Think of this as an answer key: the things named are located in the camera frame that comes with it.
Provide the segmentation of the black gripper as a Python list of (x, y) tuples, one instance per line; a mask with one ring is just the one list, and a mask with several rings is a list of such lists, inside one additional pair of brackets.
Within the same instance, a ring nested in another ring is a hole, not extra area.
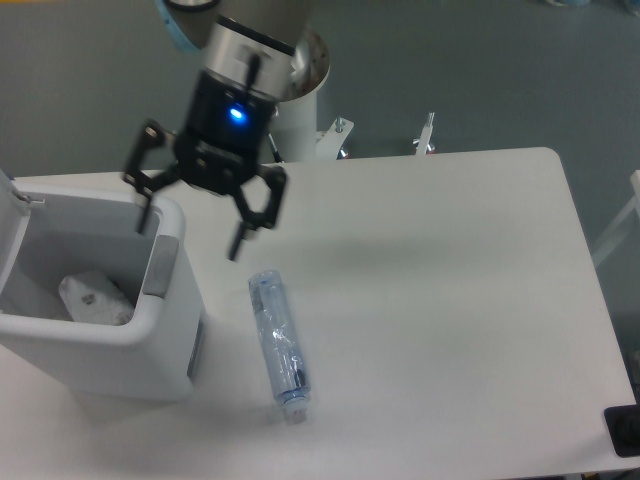
[[(122, 172), (122, 180), (141, 200), (136, 231), (145, 232), (155, 194), (179, 180), (233, 198), (240, 221), (228, 249), (229, 260), (237, 259), (250, 232), (274, 229), (288, 177), (280, 165), (257, 166), (257, 156), (275, 106), (276, 99), (271, 96), (254, 90), (247, 92), (202, 72), (176, 139), (173, 132), (148, 119)], [(144, 168), (147, 157), (173, 140), (175, 160), (166, 169), (149, 175)], [(264, 209), (259, 212), (250, 209), (242, 190), (242, 185), (255, 176), (270, 191)]]

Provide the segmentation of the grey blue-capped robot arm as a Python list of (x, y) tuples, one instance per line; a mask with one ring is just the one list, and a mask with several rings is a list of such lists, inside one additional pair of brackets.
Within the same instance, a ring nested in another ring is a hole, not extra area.
[(201, 50), (200, 70), (183, 127), (154, 120), (140, 129), (123, 180), (143, 197), (143, 231), (156, 192), (182, 180), (233, 198), (240, 215), (228, 257), (249, 233), (277, 224), (287, 175), (259, 162), (269, 125), (291, 80), (309, 1), (159, 1), (177, 45)]

